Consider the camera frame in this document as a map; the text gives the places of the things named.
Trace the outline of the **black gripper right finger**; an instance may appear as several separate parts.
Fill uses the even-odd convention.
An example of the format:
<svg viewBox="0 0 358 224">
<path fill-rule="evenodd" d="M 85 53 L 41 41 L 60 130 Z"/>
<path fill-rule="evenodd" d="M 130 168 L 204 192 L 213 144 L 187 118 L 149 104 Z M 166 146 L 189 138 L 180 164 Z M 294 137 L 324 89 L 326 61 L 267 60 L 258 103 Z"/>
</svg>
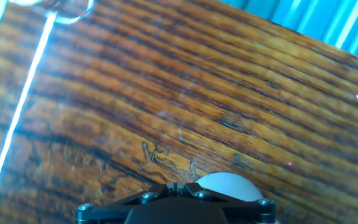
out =
<svg viewBox="0 0 358 224">
<path fill-rule="evenodd" d="M 176 196 L 176 211 L 188 223 L 275 223 L 275 202 L 268 198 L 245 202 L 183 182 L 176 184 Z"/>
</svg>

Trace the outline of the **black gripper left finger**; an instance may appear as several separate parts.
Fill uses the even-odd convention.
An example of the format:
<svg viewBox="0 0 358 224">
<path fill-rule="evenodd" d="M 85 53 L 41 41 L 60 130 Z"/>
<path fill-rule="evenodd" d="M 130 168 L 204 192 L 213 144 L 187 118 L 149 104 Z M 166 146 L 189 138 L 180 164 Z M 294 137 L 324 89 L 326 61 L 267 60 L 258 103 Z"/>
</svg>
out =
<svg viewBox="0 0 358 224">
<path fill-rule="evenodd" d="M 96 206 L 92 203 L 80 205 L 75 211 L 76 224 L 124 223 L 129 213 L 136 207 L 146 205 L 159 199 L 175 195 L 177 184 L 155 184 L 148 190 L 141 191 L 108 205 Z"/>
</svg>

